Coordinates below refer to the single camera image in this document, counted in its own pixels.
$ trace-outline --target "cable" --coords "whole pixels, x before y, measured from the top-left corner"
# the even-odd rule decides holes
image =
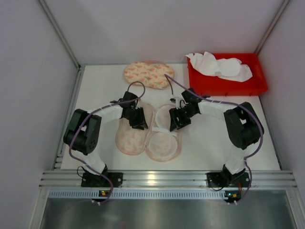
[[[84,171],[85,171],[85,169],[84,169],[83,166],[78,166],[77,169],[76,169],[77,175],[78,175],[80,178],[82,178],[82,176],[78,173],[78,169],[79,169],[79,168],[82,168]]]
[[[70,155],[70,157],[72,157],[72,158],[75,159],[75,160],[80,161],[80,162],[83,163],[83,164],[86,164],[85,161],[81,160],[80,158],[78,158],[78,157],[76,157],[76,156],[74,156],[74,155],[72,154],[72,147],[73,147],[73,145],[74,145],[74,142],[75,142],[75,140],[76,140],[78,134],[80,133],[81,129],[83,128],[83,126],[85,125],[85,123],[88,121],[88,119],[89,119],[93,114],[95,114],[96,112],[101,111],[101,110],[106,109],[106,108],[109,108],[109,107],[114,106],[114,105],[121,105],[121,104],[131,103],[131,102],[137,101],[137,100],[139,100],[140,98],[142,98],[143,95],[145,94],[145,91],[146,91],[145,85],[144,85],[142,82],[140,82],[140,81],[135,81],[135,82],[131,83],[131,84],[128,86],[128,89],[127,89],[127,90],[129,90],[130,86],[131,86],[132,84],[134,84],[134,83],[140,83],[140,84],[143,86],[143,93],[142,93],[138,98],[131,99],[131,100],[128,100],[128,101],[119,101],[119,102],[114,103],[114,104],[109,104],[109,105],[103,106],[103,107],[101,107],[101,108],[98,108],[98,109],[92,111],[90,114],[87,115],[87,117],[83,120],[83,122],[81,123],[80,127],[79,127],[78,130],[76,131],[76,133],[75,133],[75,135],[74,135],[74,137],[73,137],[73,139],[72,139],[72,141],[71,141],[71,143],[70,143],[70,146],[69,146],[69,155]],[[109,195],[107,196],[107,198],[105,199],[105,201],[103,201],[103,203],[107,202],[107,201],[109,200],[109,198],[110,198],[112,192],[113,192],[113,183],[108,179],[108,177],[106,177],[104,174],[98,172],[97,170],[95,170],[95,169],[92,168],[91,166],[87,165],[87,168],[90,169],[91,171],[93,171],[94,173],[100,175],[102,178],[104,178],[105,180],[107,180],[107,181],[109,182],[109,184],[110,184],[110,192],[109,192]]]
[[[253,153],[251,153],[250,155],[244,157],[244,164],[245,164],[245,166],[247,167],[247,169],[249,170],[250,180],[249,180],[249,186],[247,187],[247,189],[246,189],[246,191],[244,192],[243,196],[242,196],[242,197],[240,198],[240,200],[239,200],[239,201],[241,201],[241,200],[244,198],[244,196],[248,193],[248,191],[249,191],[249,189],[250,189],[250,186],[251,186],[251,184],[252,184],[252,172],[251,172],[251,170],[250,170],[250,167],[249,167],[248,164],[247,164],[247,159],[250,158],[250,157],[252,157],[252,156],[254,156],[255,154],[257,154],[257,152],[261,149],[262,144],[263,144],[263,138],[264,138],[263,135],[264,135],[264,134],[263,134],[263,129],[262,129],[262,127],[261,127],[260,122],[259,122],[258,119],[254,116],[254,114],[251,113],[251,111],[249,111],[247,108],[245,108],[245,107],[243,107],[243,106],[241,106],[241,105],[239,105],[239,104],[237,104],[237,103],[226,102],[226,101],[218,101],[218,100],[209,100],[209,99],[203,98],[203,97],[197,95],[196,93],[190,91],[189,89],[187,89],[186,87],[184,87],[182,84],[178,83],[176,80],[174,80],[172,77],[168,76],[167,74],[164,74],[164,76],[165,76],[167,79],[171,79],[171,80],[172,80],[174,83],[176,83],[178,86],[180,86],[181,88],[183,88],[183,89],[186,90],[187,92],[191,93],[192,95],[196,96],[197,98],[200,98],[200,99],[202,99],[202,100],[204,100],[204,101],[211,102],[211,103],[218,103],[218,104],[223,103],[223,104],[238,106],[238,107],[242,108],[244,111],[246,111],[246,112],[254,119],[254,121],[255,121],[255,123],[257,124],[258,129],[259,129],[259,133],[260,133],[260,142],[259,142],[259,145],[258,145],[257,149],[256,149]]]
[[[240,181],[238,182],[238,192],[239,194],[242,193],[243,187],[242,187],[242,183],[240,183]]]
[[[225,187],[223,186],[223,187],[221,187],[221,188],[219,188],[219,189],[215,189],[215,188],[213,188],[213,187],[211,186],[211,189],[213,189],[215,192],[221,191],[221,190],[223,190],[224,188],[225,188]]]
[[[172,96],[173,96],[173,85],[172,85],[171,81],[170,81],[166,76],[165,76],[165,78],[167,79],[167,81],[168,81],[168,83],[169,83],[169,85],[170,85],[170,87],[171,87]]]
[[[182,99],[182,100],[180,100],[180,107],[181,107],[181,102],[183,102],[184,105],[186,105],[186,104],[185,104],[185,101]]]

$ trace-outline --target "metal frame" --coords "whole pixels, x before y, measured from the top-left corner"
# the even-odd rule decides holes
[[[277,10],[275,16],[273,17],[269,27],[267,28],[265,34],[263,35],[260,42],[258,43],[258,46],[255,49],[254,53],[259,55],[263,46],[266,44],[268,38],[271,36],[272,32],[274,31],[275,27],[277,26],[278,22],[280,21],[281,17],[285,13],[285,11],[287,10],[287,8],[291,2],[292,2],[292,0],[283,0],[282,4],[280,5],[279,9]]]
[[[81,84],[82,75],[85,66],[80,66],[70,45],[68,44],[62,30],[57,24],[52,12],[45,0],[37,0],[43,9],[46,17],[50,21],[56,34],[58,35],[64,49],[78,69],[77,76],[71,91],[70,103],[66,111],[66,119],[63,125],[61,139],[64,129],[68,124],[71,113],[75,108],[76,98]],[[260,40],[255,53],[259,54],[267,39],[270,37],[280,18],[286,11],[291,0],[283,0],[271,24]],[[54,159],[51,171],[45,171],[40,182],[40,193],[37,198],[34,213],[32,215],[30,226],[28,228],[39,228],[42,222],[44,209],[50,191],[70,190],[70,192],[91,192],[100,188],[82,188],[81,178],[77,176],[76,170],[60,170],[62,161],[63,143],[58,143],[56,157]],[[206,184],[206,173],[209,171],[120,171],[123,172],[123,184],[121,188],[116,188],[115,192],[124,191],[128,193],[137,193],[139,191],[179,191],[179,192],[210,192]],[[298,229],[305,228],[305,208],[297,189],[295,178],[291,171],[253,171],[253,183],[251,190],[286,190],[287,198],[292,210]]]
[[[119,189],[200,189],[210,190],[206,173],[210,171],[139,171],[110,170],[122,172],[123,183]],[[253,190],[291,190],[297,189],[291,171],[253,171]],[[42,175],[40,188],[81,188],[81,178],[76,170],[51,170]]]

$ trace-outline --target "metal floor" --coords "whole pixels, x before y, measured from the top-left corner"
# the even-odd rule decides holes
[[[80,201],[48,199],[41,229],[296,228],[284,191],[251,191],[238,206],[222,200]]]

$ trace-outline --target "white table surface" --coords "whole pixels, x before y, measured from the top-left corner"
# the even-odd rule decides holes
[[[126,65],[86,66],[76,108],[92,110],[104,106],[112,100],[122,98],[128,83],[123,78]],[[189,86],[186,64],[171,64],[175,78]],[[183,89],[173,84],[175,96],[181,96]],[[131,92],[140,95],[143,88],[132,86]],[[146,88],[142,100],[155,108],[169,103],[170,87],[165,90]],[[257,96],[214,96],[213,99],[235,103],[249,102],[264,127],[264,142],[261,150],[248,159],[253,170],[279,170],[264,113]],[[195,115],[192,124],[185,127],[182,133],[181,154],[169,162],[151,160],[144,151],[138,156],[128,156],[119,151],[115,144],[115,134],[119,120],[101,126],[99,142],[95,148],[108,169],[119,170],[220,170],[229,156],[232,143],[228,137],[224,121],[207,115]],[[72,159],[65,145],[61,169],[76,169],[81,163]]]

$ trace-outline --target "round fabric pad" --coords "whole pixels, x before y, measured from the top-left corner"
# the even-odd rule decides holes
[[[174,136],[158,132],[154,134],[149,143],[148,149],[155,158],[161,161],[171,159],[178,148],[177,140]]]
[[[158,127],[170,130],[171,116],[169,110],[172,108],[172,105],[164,105],[157,110],[155,120]]]

